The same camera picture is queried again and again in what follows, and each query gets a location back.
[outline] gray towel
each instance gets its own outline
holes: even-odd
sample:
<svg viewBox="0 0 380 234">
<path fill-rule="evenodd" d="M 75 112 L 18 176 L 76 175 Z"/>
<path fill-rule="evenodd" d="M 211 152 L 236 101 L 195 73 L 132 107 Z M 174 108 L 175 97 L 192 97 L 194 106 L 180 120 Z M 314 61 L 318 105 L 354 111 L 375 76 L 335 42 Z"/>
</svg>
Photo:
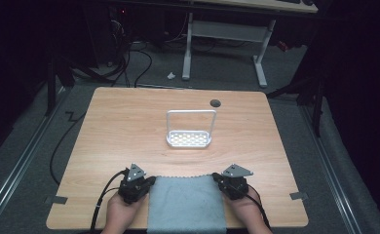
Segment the gray towel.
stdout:
<svg viewBox="0 0 380 234">
<path fill-rule="evenodd" d="M 157 177 L 148 209 L 148 234 L 226 233 L 221 192 L 211 175 Z"/>
</svg>

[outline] wooden table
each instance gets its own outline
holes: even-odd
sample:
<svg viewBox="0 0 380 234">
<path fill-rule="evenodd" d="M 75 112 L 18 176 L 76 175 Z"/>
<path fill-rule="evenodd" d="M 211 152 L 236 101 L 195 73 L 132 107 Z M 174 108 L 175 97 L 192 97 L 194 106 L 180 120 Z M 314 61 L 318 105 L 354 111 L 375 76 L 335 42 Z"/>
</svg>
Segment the wooden table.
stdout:
<svg viewBox="0 0 380 234">
<path fill-rule="evenodd" d="M 218 99 L 221 106 L 210 106 Z M 205 149 L 174 149 L 166 141 L 166 113 L 172 109 L 215 109 L 212 141 Z M 131 163 L 147 176 L 220 173 L 232 163 L 254 175 L 247 182 L 260 193 L 272 226 L 305 226 L 308 217 L 266 96 L 259 92 L 98 88 L 69 159 L 47 226 L 87 229 L 107 181 Z M 118 187 L 122 177 L 112 186 Z M 105 224 L 107 194 L 97 228 Z M 147 226 L 148 199 L 131 228 Z M 225 206 L 229 228 L 242 227 Z"/>
<path fill-rule="evenodd" d="M 235 7 L 250 7 L 259 9 L 269 9 L 276 11 L 287 11 L 297 13 L 316 13 L 318 8 L 315 4 L 305 5 L 302 1 L 298 4 L 277 0 L 193 0 L 194 2 L 223 4 Z"/>
</svg>

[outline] metal frame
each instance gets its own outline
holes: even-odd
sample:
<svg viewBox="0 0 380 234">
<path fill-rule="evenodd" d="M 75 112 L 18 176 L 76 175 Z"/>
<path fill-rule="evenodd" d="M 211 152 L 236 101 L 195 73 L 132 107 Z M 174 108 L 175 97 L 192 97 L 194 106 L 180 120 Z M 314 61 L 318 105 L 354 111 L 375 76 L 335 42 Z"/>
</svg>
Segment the metal frame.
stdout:
<svg viewBox="0 0 380 234">
<path fill-rule="evenodd" d="M 203 130 L 172 130 L 170 116 L 172 114 L 201 114 L 211 113 L 212 119 L 209 131 Z M 205 148 L 211 142 L 211 132 L 213 131 L 216 118 L 215 110 L 170 110 L 167 112 L 167 136 L 169 146 L 176 148 Z"/>
<path fill-rule="evenodd" d="M 336 172 L 330 163 L 329 156 L 324 149 L 322 140 L 316 136 L 315 132 L 313 131 L 311 114 L 309 113 L 309 110 L 306 106 L 299 106 L 299 110 L 306 122 L 306 126 L 308 127 L 310 134 L 312 135 L 314 144 L 318 148 L 318 155 L 320 156 L 323 172 L 326 176 L 326 181 L 330 187 L 336 205 L 338 206 L 339 213 L 341 213 L 345 226 L 348 229 L 348 233 L 361 234 L 362 231 L 360 225 L 358 224 L 358 220 L 354 215 L 348 196 L 342 188 Z"/>
<path fill-rule="evenodd" d="M 53 109 L 49 110 L 49 113 L 45 115 L 40 126 L 35 131 L 29 143 L 26 145 L 26 148 L 19 157 L 18 162 L 14 166 L 10 175 L 2 185 L 0 189 L 0 215 L 7 206 L 9 200 L 17 189 L 20 180 L 26 173 L 26 170 L 29 167 L 29 164 L 32 162 L 32 159 L 35 157 L 38 145 L 41 142 L 42 137 L 50 126 L 51 121 L 54 119 L 54 116 L 57 113 L 57 110 L 63 103 L 63 101 L 68 97 L 71 89 L 62 87 L 58 92 L 57 105 Z"/>
<path fill-rule="evenodd" d="M 191 71 L 191 42 L 193 36 L 212 37 L 229 40 L 260 42 L 261 48 L 257 56 L 253 56 L 253 64 L 256 69 L 257 80 L 261 88 L 267 87 L 266 77 L 263 72 L 262 60 L 266 52 L 276 20 L 272 19 L 267 27 L 248 26 L 231 23 L 193 20 L 193 14 L 189 14 L 187 27 L 187 46 L 183 63 L 183 80 L 190 79 Z"/>
</svg>

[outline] dark background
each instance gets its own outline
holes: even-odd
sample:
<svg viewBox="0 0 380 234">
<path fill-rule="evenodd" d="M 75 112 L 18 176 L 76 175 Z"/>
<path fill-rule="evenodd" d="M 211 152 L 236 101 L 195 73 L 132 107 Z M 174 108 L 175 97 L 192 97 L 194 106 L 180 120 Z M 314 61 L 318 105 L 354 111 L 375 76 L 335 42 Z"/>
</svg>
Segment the dark background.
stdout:
<svg viewBox="0 0 380 234">
<path fill-rule="evenodd" d="M 328 67 L 324 95 L 342 140 L 380 209 L 380 1 L 317 4 L 321 14 L 350 21 L 341 27 L 317 27 L 303 20 L 280 20 L 272 43 L 311 46 L 300 68 L 306 72 L 299 72 L 296 79 L 317 67 Z M 52 43 L 48 38 L 61 42 L 60 50 L 86 66 L 113 57 L 105 50 L 97 52 L 100 40 L 108 38 L 96 39 L 101 34 L 89 31 L 85 13 L 77 6 L 54 2 L 0 1 L 0 145 L 48 77 Z M 163 11 L 148 11 L 146 16 L 151 18 L 138 17 L 134 11 L 132 15 L 134 33 L 155 44 L 166 39 L 165 30 L 175 35 L 184 18 L 181 13 Z M 147 21 L 158 27 L 147 30 Z M 324 54 L 334 49 L 334 57 L 326 58 Z"/>
</svg>

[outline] cable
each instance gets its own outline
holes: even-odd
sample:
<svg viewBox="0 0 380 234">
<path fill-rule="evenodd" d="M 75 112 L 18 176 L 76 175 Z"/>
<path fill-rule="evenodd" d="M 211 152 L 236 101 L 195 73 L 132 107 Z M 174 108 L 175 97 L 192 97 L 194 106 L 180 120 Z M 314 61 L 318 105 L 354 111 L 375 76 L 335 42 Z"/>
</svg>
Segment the cable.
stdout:
<svg viewBox="0 0 380 234">
<path fill-rule="evenodd" d="M 239 191 L 239 189 L 235 188 L 232 184 L 226 184 L 227 187 L 231 187 L 233 190 L 235 190 L 236 192 L 240 193 L 240 194 L 243 194 L 244 196 L 246 196 L 247 198 L 249 198 L 256 206 L 257 208 L 260 210 L 260 212 L 262 213 L 262 216 L 263 216 L 263 221 L 264 223 L 266 224 L 266 226 L 269 228 L 269 230 L 272 230 L 271 226 L 270 226 L 270 223 L 269 223 L 269 219 L 265 213 L 265 210 L 263 209 L 263 206 L 260 204 L 261 203 L 261 200 L 260 200 L 260 195 L 259 193 L 256 191 L 256 189 L 254 189 L 252 186 L 250 186 L 250 184 L 248 184 L 248 186 L 253 189 L 253 191 L 257 194 L 257 197 L 259 198 L 260 200 L 260 203 L 258 203 L 254 198 L 252 198 L 251 196 L 249 196 L 248 194 L 245 194 L 241 191 Z"/>
<path fill-rule="evenodd" d="M 127 71 L 124 71 L 124 80 L 126 81 L 126 87 L 130 87 L 130 80 L 129 77 L 127 77 Z"/>
<path fill-rule="evenodd" d="M 224 43 L 224 42 L 220 42 L 220 41 L 217 42 L 217 44 L 220 45 L 220 46 L 234 47 L 234 48 L 238 48 L 238 47 L 242 47 L 242 46 L 247 46 L 247 45 L 250 45 L 252 43 L 253 42 L 244 41 L 244 42 L 241 42 L 241 43 L 239 43 L 237 45 L 232 45 L 232 44 Z"/>
<path fill-rule="evenodd" d="M 137 78 L 135 78 L 134 87 L 137 88 L 137 82 L 138 82 L 139 78 L 141 78 L 141 76 L 144 75 L 144 73 L 147 72 L 148 69 L 150 69 L 150 66 L 153 63 L 153 59 L 145 52 L 142 52 L 142 51 L 132 51 L 132 52 L 142 53 L 142 54 L 148 56 L 148 58 L 150 59 L 150 63 L 148 64 L 147 68 L 145 68 L 145 70 Z"/>
<path fill-rule="evenodd" d="M 179 43 L 181 45 L 180 46 L 172 46 L 172 45 L 169 45 L 168 43 L 165 43 L 164 45 L 167 46 L 167 47 L 170 47 L 170 48 L 175 48 L 175 49 L 183 48 L 183 47 L 185 47 L 187 45 L 186 42 L 180 42 L 179 40 L 176 40 L 176 41 L 173 41 L 173 42 L 170 42 L 170 43 L 177 43 L 177 44 Z"/>
<path fill-rule="evenodd" d="M 135 51 L 142 51 L 148 47 L 148 42 L 146 42 L 146 41 L 134 41 L 134 42 L 132 42 L 132 45 L 133 44 L 141 44 L 141 43 L 144 44 L 144 47 L 142 47 L 140 49 L 134 49 Z"/>
<path fill-rule="evenodd" d="M 123 73 L 126 72 L 126 69 L 127 69 L 127 63 L 126 63 L 126 60 L 124 59 L 124 57 L 122 58 L 122 62 L 123 62 L 124 67 L 123 67 L 123 69 L 120 71 L 120 74 L 118 74 L 118 76 L 117 76 L 117 77 L 115 78 L 115 80 L 112 82 L 111 87 L 114 87 L 115 84 L 117 83 L 118 79 L 121 77 L 121 75 L 122 75 Z"/>
<path fill-rule="evenodd" d="M 113 177 L 110 178 L 110 180 L 108 180 L 107 184 L 105 185 L 104 189 L 102 190 L 101 192 L 101 195 L 99 196 L 98 198 L 98 201 L 96 202 L 96 205 L 95 205 L 95 210 L 94 210 L 94 214 L 93 214 L 93 220 L 91 221 L 91 228 L 90 228 L 90 233 L 91 234 L 94 234 L 95 233 L 95 223 L 96 223 L 96 219 L 98 218 L 98 212 L 99 212 L 99 208 L 101 207 L 101 203 L 102 203 L 102 199 L 104 198 L 105 194 L 112 190 L 108 190 L 108 187 L 110 186 L 110 184 L 112 183 L 112 181 L 119 175 L 121 175 L 123 173 L 123 171 L 120 171 L 119 173 L 115 174 Z"/>
<path fill-rule="evenodd" d="M 106 190 L 106 191 L 104 192 L 103 195 L 106 195 L 109 191 L 116 190 L 116 189 L 119 189 L 119 188 L 120 188 L 120 187 L 110 188 L 110 189 Z M 94 233 L 94 232 L 95 232 L 95 230 L 94 230 L 93 232 L 90 230 L 90 231 L 81 231 L 81 232 L 77 232 L 76 234 L 91 234 L 91 233 Z"/>
<path fill-rule="evenodd" d="M 117 74 L 118 72 L 122 72 L 123 69 L 125 69 L 125 63 L 123 62 L 124 60 L 124 57 L 120 56 L 120 54 L 123 52 L 123 49 L 124 47 L 122 46 L 123 45 L 123 42 L 126 41 L 126 43 L 128 43 L 128 40 L 129 40 L 129 37 L 128 36 L 125 36 L 123 37 L 124 35 L 124 27 L 121 23 L 119 23 L 117 20 L 115 19 L 112 19 L 111 20 L 112 23 L 114 23 L 116 26 L 117 26 L 117 31 L 115 32 L 116 34 L 118 34 L 118 31 L 120 30 L 120 28 L 122 29 L 122 36 L 121 36 L 121 40 L 119 41 L 117 39 L 117 35 L 116 34 L 112 34 L 115 41 L 116 41 L 116 55 L 115 55 L 115 59 L 118 60 L 119 59 L 119 62 L 118 62 L 118 65 L 117 67 L 112 70 L 112 71 L 109 71 L 108 73 L 105 73 L 105 74 L 102 74 L 100 75 L 101 77 L 104 77 L 104 78 L 108 78 L 110 76 L 113 76 L 115 74 Z M 91 77 L 89 75 L 83 75 L 83 74 L 80 74 L 78 72 L 76 72 L 75 70 L 71 70 L 72 71 L 72 74 L 78 78 L 82 78 L 82 79 L 92 79 L 94 77 Z"/>
<path fill-rule="evenodd" d="M 69 131 L 71 131 L 72 128 L 74 128 L 74 126 L 80 122 L 81 119 L 83 119 L 85 116 L 86 116 L 87 112 L 85 112 L 83 115 L 80 116 L 80 118 L 78 118 L 77 120 L 74 121 L 74 123 L 72 123 L 71 127 L 69 127 L 69 129 L 65 132 L 65 134 L 63 134 L 63 136 L 61 137 L 61 139 L 59 140 L 59 142 L 57 143 L 56 145 L 56 148 L 54 149 L 54 152 L 53 152 L 53 155 L 51 156 L 51 159 L 50 159 L 50 174 L 51 174 L 51 177 L 53 178 L 54 182 L 59 186 L 60 185 L 60 182 L 58 181 L 56 175 L 54 174 L 54 170 L 53 170 L 53 162 L 54 162 L 54 158 L 57 154 L 57 150 L 59 148 L 59 146 L 61 145 L 62 141 L 65 139 L 65 137 L 68 135 Z"/>
<path fill-rule="evenodd" d="M 182 38 L 185 38 L 185 36 L 181 36 L 181 34 L 183 34 L 184 28 L 186 27 L 186 22 L 187 22 L 188 17 L 189 17 L 189 14 L 186 13 L 186 16 L 184 17 L 184 23 L 183 23 L 183 26 L 181 26 L 180 32 L 177 34 L 176 37 L 174 37 L 171 40 L 165 41 L 165 43 L 174 42 L 176 40 L 181 40 Z"/>
<path fill-rule="evenodd" d="M 206 49 L 206 50 L 198 50 L 198 49 L 196 49 L 196 48 L 194 48 L 194 46 L 192 45 L 192 49 L 194 50 L 194 51 L 197 51 L 197 52 L 209 52 L 209 51 L 211 51 L 212 49 L 214 49 L 214 47 L 216 46 L 216 44 L 217 44 L 217 40 L 216 39 L 214 39 L 214 38 L 209 38 L 209 39 L 205 39 L 206 41 L 208 41 L 207 43 L 203 43 L 203 39 L 202 38 L 196 38 L 197 40 L 195 40 L 195 41 L 198 41 L 198 42 L 200 42 L 201 44 L 208 44 L 209 43 L 209 41 L 212 41 L 212 45 L 210 46 L 210 48 L 208 48 L 208 49 Z"/>
</svg>

